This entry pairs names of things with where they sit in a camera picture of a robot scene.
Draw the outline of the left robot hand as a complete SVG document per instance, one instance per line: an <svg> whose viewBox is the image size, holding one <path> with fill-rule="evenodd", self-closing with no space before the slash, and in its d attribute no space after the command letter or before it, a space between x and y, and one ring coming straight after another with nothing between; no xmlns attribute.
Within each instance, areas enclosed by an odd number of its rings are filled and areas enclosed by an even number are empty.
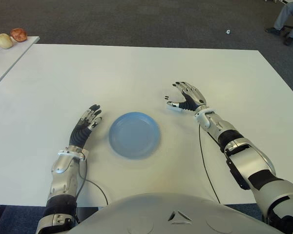
<svg viewBox="0 0 293 234"><path fill-rule="evenodd" d="M94 128L101 122L100 105L94 104L82 114L69 139L69 146L83 148Z"/></svg>

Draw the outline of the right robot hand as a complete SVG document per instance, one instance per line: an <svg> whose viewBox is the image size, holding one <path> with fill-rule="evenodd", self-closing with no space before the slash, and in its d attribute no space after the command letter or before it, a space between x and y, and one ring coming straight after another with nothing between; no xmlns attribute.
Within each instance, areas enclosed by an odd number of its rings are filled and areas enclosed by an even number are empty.
<svg viewBox="0 0 293 234"><path fill-rule="evenodd" d="M191 84L183 81L177 81L173 84L173 86L181 92L182 96L185 98L185 101L168 101L168 106L175 109L179 108L183 110L196 111L196 109L200 106L206 105L206 99L204 96L196 87L192 86Z"/></svg>

